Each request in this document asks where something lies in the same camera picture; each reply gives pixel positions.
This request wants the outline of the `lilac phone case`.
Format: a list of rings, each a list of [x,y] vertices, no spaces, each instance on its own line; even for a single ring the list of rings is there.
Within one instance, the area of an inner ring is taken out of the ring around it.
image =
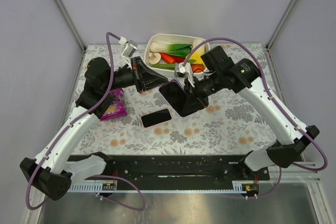
[[[184,92],[184,89],[177,79],[171,79],[170,81],[159,87],[159,92],[162,94],[173,96],[175,94]]]

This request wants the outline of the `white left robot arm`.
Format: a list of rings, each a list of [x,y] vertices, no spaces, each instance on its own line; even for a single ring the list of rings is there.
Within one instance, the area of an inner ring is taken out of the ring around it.
[[[59,200],[74,183],[95,175],[111,175],[112,158],[102,152],[67,165],[73,150],[113,103],[111,91],[134,86],[139,93],[165,84],[168,79],[148,68],[140,57],[114,71],[101,57],[89,61],[84,90],[69,119],[35,158],[24,158],[20,168],[30,186],[52,200]]]

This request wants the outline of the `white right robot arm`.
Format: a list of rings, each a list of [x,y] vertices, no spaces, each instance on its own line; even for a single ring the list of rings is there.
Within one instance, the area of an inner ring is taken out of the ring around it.
[[[248,153],[241,164],[252,171],[266,166],[289,167],[312,143],[320,131],[298,120],[262,79],[261,70],[249,59],[234,63],[222,47],[216,46],[201,59],[210,71],[202,80],[185,81],[181,116],[208,106],[208,97],[222,89],[244,98],[273,130],[276,141],[270,146]]]

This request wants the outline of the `black phone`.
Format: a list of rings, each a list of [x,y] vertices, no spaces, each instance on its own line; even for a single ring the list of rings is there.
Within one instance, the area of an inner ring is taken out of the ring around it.
[[[177,82],[171,81],[159,87],[159,93],[179,116],[186,117],[190,115],[186,107],[187,95]]]

